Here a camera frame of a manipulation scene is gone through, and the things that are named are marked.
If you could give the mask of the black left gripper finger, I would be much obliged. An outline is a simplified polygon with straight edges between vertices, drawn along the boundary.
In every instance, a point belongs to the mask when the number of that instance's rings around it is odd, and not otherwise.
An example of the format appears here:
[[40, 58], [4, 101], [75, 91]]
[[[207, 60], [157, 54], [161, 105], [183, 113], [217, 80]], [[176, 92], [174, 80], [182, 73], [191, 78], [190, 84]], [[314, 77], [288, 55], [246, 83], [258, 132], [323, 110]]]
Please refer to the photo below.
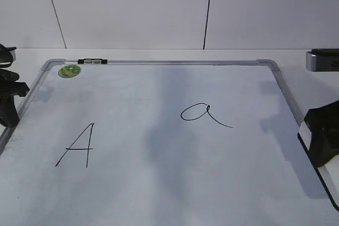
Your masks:
[[14, 104], [14, 97], [1, 97], [1, 111], [0, 111], [1, 125], [12, 128], [17, 126], [20, 119]]
[[304, 121], [311, 131], [311, 163], [322, 167], [338, 155], [338, 101], [309, 109]]

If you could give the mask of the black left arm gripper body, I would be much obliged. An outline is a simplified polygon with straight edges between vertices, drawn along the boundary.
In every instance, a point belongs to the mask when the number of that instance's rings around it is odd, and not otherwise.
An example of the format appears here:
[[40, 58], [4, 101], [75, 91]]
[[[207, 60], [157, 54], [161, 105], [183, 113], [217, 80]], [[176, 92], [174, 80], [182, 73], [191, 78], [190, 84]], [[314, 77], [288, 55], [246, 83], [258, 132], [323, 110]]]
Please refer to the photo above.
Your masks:
[[10, 96], [25, 97], [30, 91], [25, 82], [18, 82], [18, 73], [1, 69], [1, 98]]

